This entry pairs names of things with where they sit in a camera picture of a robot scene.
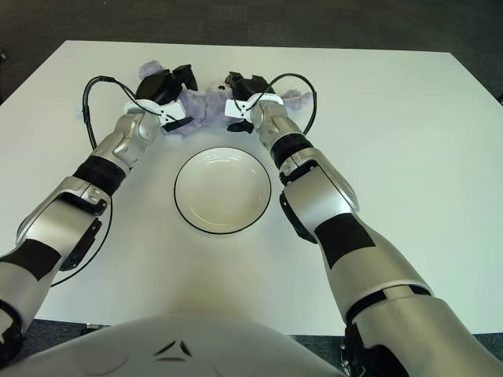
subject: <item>wire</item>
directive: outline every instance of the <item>wire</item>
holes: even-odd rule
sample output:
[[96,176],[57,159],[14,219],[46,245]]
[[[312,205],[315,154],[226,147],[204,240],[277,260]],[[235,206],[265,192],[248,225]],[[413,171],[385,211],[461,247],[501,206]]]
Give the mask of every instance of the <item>wire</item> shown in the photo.
[[96,137],[94,136],[94,131],[93,127],[91,126],[91,114],[90,114],[90,108],[89,108],[89,93],[91,91],[91,88],[97,84],[98,82],[111,82],[113,84],[116,84],[117,86],[120,87],[124,91],[124,93],[129,97],[131,101],[133,101],[134,104],[136,104],[140,109],[142,109],[144,112],[148,112],[149,114],[154,114],[157,116],[161,116],[161,114],[158,114],[156,112],[153,112],[152,110],[148,110],[147,108],[141,106],[138,101],[136,96],[134,95],[133,91],[129,89],[127,86],[122,84],[120,81],[117,81],[113,77],[110,76],[96,76],[93,77],[89,82],[86,84],[86,87],[84,88],[83,94],[82,94],[82,113],[84,117],[84,124],[86,125],[87,129],[87,135],[89,136],[89,142],[91,143],[91,148],[94,150],[97,147],[96,143]]
[[[318,95],[316,93],[316,90],[314,89],[314,86],[313,84],[310,83],[310,81],[308,79],[306,79],[304,76],[302,75],[299,75],[298,73],[284,73],[282,75],[279,75],[279,76],[276,76],[269,84],[269,86],[263,91],[261,92],[261,94],[259,95],[259,97],[255,100],[255,102],[253,102],[253,104],[250,105],[249,108],[247,108],[245,111],[249,112],[250,110],[252,110],[256,105],[257,103],[260,101],[260,99],[263,97],[264,94],[266,94],[272,87],[273,85],[280,81],[281,79],[285,78],[285,77],[296,77],[298,79],[301,79],[302,81],[304,81],[307,86],[309,86],[309,88],[311,89],[311,93],[313,94],[313,111],[311,112],[311,117],[309,118],[309,121],[307,122],[307,125],[306,125],[306,128],[304,129],[303,133],[304,135],[307,135],[307,133],[310,131],[311,127],[313,126],[313,123],[314,123],[314,119],[316,118],[316,112],[318,111]],[[234,98],[234,104],[236,105],[236,108],[239,110],[239,111],[242,111],[241,107],[239,106],[239,104],[236,102],[236,99]]]

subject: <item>white table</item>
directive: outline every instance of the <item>white table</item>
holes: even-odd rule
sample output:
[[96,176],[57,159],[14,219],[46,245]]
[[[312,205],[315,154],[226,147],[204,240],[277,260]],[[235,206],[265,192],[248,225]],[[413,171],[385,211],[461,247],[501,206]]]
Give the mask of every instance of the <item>white table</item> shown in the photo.
[[[203,88],[228,71],[307,76],[319,97],[310,140],[353,185],[362,218],[470,331],[503,331],[503,107],[448,53],[66,42],[0,107],[2,253],[21,219],[90,152],[78,116],[87,80],[113,75],[134,89],[138,67],[151,59],[167,68],[191,63]],[[98,140],[125,100],[112,85],[95,87]],[[178,168],[212,145],[251,152],[273,181],[264,216],[237,234],[199,232],[174,205]],[[204,131],[183,145],[160,137],[115,195],[104,250],[50,291],[39,318],[117,324],[224,313],[288,334],[342,335],[321,252],[281,213],[276,176],[256,135]]]

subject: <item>robot forearm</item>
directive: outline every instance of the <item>robot forearm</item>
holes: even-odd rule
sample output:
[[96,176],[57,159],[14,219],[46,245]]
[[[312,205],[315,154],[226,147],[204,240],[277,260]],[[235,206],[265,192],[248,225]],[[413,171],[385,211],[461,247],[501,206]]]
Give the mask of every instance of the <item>robot forearm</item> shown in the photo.
[[113,193],[159,132],[157,116],[131,112],[20,225],[0,258],[0,366],[17,353],[53,278],[82,261]]
[[402,254],[356,215],[353,189],[285,108],[260,101],[250,117],[280,171],[288,220],[323,251],[347,324],[352,375],[502,375],[503,366],[432,296]]

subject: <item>plush toy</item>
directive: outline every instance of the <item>plush toy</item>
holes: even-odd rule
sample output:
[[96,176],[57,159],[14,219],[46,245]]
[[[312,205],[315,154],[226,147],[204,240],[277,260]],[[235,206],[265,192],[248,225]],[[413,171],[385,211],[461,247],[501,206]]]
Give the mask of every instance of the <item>plush toy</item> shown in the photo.
[[[140,79],[153,75],[164,68],[157,60],[152,60],[140,67]],[[185,107],[187,116],[193,118],[192,122],[176,130],[164,133],[171,135],[182,135],[192,133],[202,127],[227,127],[232,123],[240,122],[242,119],[230,118],[225,116],[224,109],[226,101],[233,98],[233,91],[230,86],[221,82],[215,82],[204,90],[183,89],[178,96]],[[312,93],[301,94],[298,90],[288,90],[281,98],[287,109],[288,116],[295,121],[296,113],[310,106],[313,103]]]

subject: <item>floor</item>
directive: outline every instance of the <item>floor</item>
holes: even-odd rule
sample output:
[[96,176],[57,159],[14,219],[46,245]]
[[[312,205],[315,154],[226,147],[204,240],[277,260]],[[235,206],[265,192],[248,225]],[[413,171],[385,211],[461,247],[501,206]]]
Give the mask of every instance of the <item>floor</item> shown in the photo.
[[[0,47],[9,59],[0,64],[0,94],[8,97],[64,40],[87,39],[449,51],[498,96],[502,18],[502,0],[1,0]],[[35,321],[20,358],[82,329]],[[479,340],[503,360],[502,338]],[[339,362],[340,339],[297,340]]]

